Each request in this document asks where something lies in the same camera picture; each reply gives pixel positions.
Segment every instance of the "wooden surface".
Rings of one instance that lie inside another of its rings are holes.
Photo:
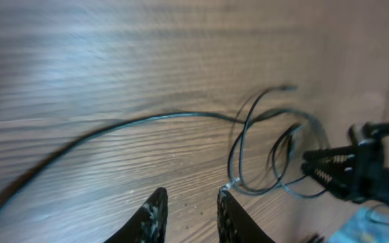
[[[0,190],[86,131],[164,111],[235,115],[282,83],[299,91],[259,110],[306,109],[340,146],[350,124],[382,118],[388,81],[389,1],[0,0]],[[248,180],[290,123],[249,132]],[[10,204],[0,242],[102,242],[159,186],[170,196],[168,242],[217,242],[230,128],[175,119],[95,139]],[[234,196],[277,242],[329,236],[357,209],[329,195]]]

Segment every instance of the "blurred background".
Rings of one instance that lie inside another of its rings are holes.
[[[332,146],[347,144],[353,123],[389,121],[389,1],[0,0],[0,190],[92,129],[165,111],[235,115],[281,84],[299,89],[258,112],[311,112]],[[248,178],[290,118],[249,131]],[[102,242],[159,186],[170,196],[167,242],[218,242],[231,127],[182,118],[97,138],[10,204],[0,242]],[[330,195],[234,196],[276,242],[328,237],[359,208]]]

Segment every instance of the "wooden table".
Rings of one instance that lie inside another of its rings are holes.
[[[0,0],[0,190],[87,131],[166,111],[235,115],[283,83],[299,91],[268,96],[258,112],[312,112],[344,145],[349,125],[382,117],[388,80],[389,1]],[[249,132],[248,180],[263,175],[289,118]],[[186,118],[97,138],[10,204],[0,242],[102,242],[159,186],[170,196],[168,242],[217,242],[231,127]],[[330,195],[233,194],[277,242],[329,236],[357,208]]]

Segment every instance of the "light blue object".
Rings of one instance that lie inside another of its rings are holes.
[[[331,238],[328,243],[389,243],[389,226],[372,223],[365,214],[368,208],[361,208],[346,222]],[[373,219],[388,222],[389,217],[373,212]]]

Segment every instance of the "wood grain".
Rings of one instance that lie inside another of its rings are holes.
[[[389,1],[0,0],[0,190],[87,131],[164,111],[235,115],[283,83],[299,91],[259,111],[305,109],[343,145],[350,124],[382,118],[388,81]],[[249,180],[289,118],[249,132]],[[217,242],[231,125],[157,121],[81,146],[11,203],[0,242],[102,242],[159,186],[170,196],[168,242]],[[329,236],[357,208],[329,195],[234,195],[277,242]]]

